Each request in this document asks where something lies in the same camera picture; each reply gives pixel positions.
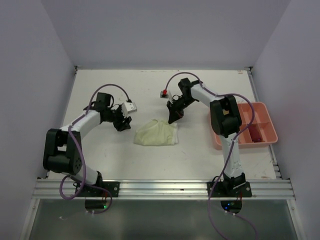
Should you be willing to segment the pale green underwear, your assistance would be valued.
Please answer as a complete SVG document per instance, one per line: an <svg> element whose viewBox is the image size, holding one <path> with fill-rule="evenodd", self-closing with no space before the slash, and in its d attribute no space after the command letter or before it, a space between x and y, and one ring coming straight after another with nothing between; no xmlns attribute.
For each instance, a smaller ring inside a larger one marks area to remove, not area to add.
<svg viewBox="0 0 320 240"><path fill-rule="evenodd" d="M153 119L135 131L133 143L140 146L173 146L179 143L178 125Z"/></svg>

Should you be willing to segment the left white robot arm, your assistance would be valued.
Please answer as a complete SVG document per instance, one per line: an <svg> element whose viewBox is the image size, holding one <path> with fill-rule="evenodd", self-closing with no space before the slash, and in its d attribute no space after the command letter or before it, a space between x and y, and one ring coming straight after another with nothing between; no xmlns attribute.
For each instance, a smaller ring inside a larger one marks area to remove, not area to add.
<svg viewBox="0 0 320 240"><path fill-rule="evenodd" d="M132 121L129 113L136 110L130 99L118 106L113 106L113 101L111 94L99 92L78 118L61 128L51 128L46 133L44 169L85 182L87 192L95 197L103 193L104 184L99 181L100 173L86 165L82 140L102 123L112 123L118 132L129 130Z"/></svg>

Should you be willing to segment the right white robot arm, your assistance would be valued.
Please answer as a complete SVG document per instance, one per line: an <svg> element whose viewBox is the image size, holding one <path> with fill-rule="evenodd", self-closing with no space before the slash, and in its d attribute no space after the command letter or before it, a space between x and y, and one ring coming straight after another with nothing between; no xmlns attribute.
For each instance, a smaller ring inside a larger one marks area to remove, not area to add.
<svg viewBox="0 0 320 240"><path fill-rule="evenodd" d="M171 98L166 104L169 110L168 123L180 120L184 116L184 109L193 102L201 102L209 107L211 128L220 138L224 158L223 180L219 182L219 188L227 196L235 196L246 184L237 136L242 119L236 98L232 95L217 96L209 93L199 80L183 78L178 87L181 95L177 99Z"/></svg>

